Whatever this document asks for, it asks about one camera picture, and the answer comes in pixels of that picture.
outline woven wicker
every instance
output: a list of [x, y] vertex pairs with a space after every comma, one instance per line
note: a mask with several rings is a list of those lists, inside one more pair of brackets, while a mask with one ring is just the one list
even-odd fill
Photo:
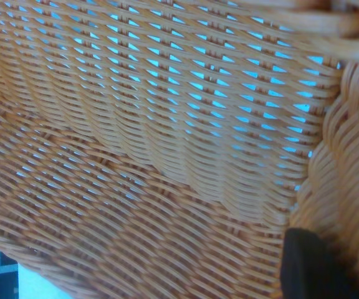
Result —
[[298, 200], [359, 258], [357, 37], [346, 1], [0, 1], [0, 250], [75, 298], [274, 298]]

